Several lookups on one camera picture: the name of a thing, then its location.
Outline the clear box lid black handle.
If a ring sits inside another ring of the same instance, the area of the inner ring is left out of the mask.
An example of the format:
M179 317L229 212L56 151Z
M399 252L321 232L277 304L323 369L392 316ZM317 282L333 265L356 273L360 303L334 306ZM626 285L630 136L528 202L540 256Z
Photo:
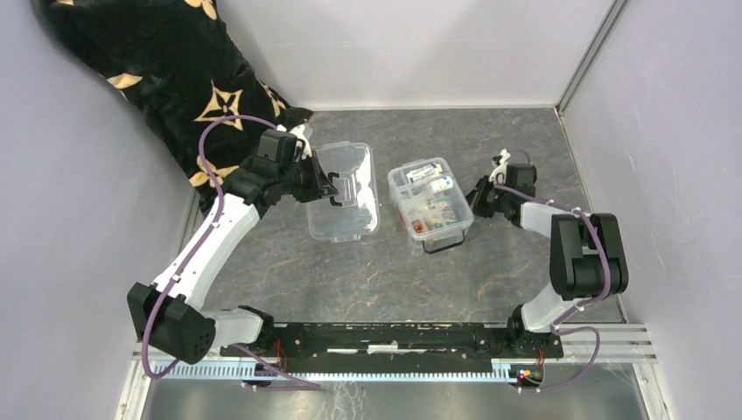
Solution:
M311 237L332 243L355 242L380 226L375 163L366 143L329 143L315 150L337 194L307 205Z

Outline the white blue sachet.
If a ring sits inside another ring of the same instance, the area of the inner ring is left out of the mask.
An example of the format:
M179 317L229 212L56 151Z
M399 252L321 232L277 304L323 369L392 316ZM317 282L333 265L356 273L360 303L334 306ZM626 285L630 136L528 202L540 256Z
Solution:
M407 171L405 173L405 178L408 180L410 184L414 184L416 182L422 181L423 179L427 179L430 177L436 177L438 175L441 175L442 173L443 173L443 168L440 164L429 162L416 169Z

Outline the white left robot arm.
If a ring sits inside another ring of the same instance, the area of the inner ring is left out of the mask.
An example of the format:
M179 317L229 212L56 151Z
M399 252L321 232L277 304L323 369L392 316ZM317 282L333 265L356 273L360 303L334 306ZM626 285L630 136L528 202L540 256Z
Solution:
M203 311L216 276L247 233L291 195L300 203L332 197L337 189L309 144L310 128L268 129L255 151L227 175L195 236L151 283L135 283L127 304L142 349L154 347L190 365L210 350L240 343L254 356L268 354L271 316L248 307Z

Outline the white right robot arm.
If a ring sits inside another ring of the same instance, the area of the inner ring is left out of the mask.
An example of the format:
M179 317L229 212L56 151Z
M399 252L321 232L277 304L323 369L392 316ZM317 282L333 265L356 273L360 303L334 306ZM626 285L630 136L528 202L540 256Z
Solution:
M474 215L500 214L549 240L548 283L507 321L506 347L517 357L531 355L576 312L624 293L629 284L618 218L538 198L536 181L534 165L502 164L465 196Z

